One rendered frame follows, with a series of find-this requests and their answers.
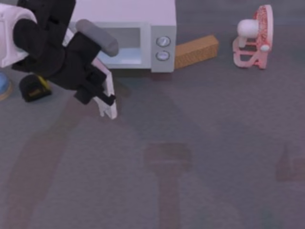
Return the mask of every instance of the white microwave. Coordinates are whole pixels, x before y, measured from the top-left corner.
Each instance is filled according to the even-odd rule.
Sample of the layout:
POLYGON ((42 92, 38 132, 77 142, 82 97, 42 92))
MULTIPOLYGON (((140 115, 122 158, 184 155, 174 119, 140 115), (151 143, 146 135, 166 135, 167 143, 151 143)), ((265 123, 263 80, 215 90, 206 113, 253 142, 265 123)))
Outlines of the white microwave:
POLYGON ((118 40, 119 54, 98 58, 109 69, 174 71, 176 47, 175 0, 77 0, 70 29, 87 19, 118 40))

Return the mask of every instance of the black object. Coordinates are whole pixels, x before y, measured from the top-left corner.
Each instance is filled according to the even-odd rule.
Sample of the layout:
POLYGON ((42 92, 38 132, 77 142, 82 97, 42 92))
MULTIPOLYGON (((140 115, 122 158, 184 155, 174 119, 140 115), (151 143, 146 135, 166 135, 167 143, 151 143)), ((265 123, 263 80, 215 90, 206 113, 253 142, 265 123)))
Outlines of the black object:
POLYGON ((48 83, 39 76, 27 75, 19 83, 21 95, 26 102, 32 102, 52 94, 48 83))
POLYGON ((97 96, 112 105, 115 96, 107 96, 102 87, 105 74, 91 64, 101 46, 81 32, 77 32, 66 47, 62 44, 75 4, 75 0, 18 1, 17 6, 34 13, 37 24, 28 19, 15 24, 14 43, 29 56, 12 68, 76 91, 74 97, 83 104, 97 96))

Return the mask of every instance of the blue object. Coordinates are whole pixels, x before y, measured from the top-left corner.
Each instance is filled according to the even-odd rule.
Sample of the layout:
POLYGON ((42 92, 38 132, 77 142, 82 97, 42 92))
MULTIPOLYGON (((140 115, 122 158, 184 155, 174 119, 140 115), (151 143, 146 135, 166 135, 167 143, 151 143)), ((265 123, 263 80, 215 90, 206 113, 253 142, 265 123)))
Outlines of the blue object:
POLYGON ((7 76, 3 73, 0 73, 0 95, 7 92, 10 87, 10 81, 7 76))

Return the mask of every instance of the gray table surface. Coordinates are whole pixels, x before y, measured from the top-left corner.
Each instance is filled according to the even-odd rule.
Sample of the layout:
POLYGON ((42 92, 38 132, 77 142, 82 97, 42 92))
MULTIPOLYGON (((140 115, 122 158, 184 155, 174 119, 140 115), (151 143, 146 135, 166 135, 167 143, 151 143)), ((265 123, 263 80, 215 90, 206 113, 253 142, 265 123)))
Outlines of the gray table surface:
MULTIPOLYGON (((15 88, 0 103, 0 228, 305 228, 304 27, 275 27, 264 71, 235 67, 235 26, 179 24, 178 43, 209 34, 215 59, 113 71, 114 121, 56 86, 31 104, 15 88)), ((3 71, 16 87, 23 74, 3 71)))

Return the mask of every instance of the microwave control panel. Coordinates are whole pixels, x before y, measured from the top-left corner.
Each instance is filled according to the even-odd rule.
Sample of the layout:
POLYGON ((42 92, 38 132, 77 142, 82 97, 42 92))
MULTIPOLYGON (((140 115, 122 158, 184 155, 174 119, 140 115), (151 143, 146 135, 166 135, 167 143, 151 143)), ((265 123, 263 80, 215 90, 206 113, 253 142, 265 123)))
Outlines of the microwave control panel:
POLYGON ((174 71, 176 26, 152 25, 152 72, 170 73, 174 71))

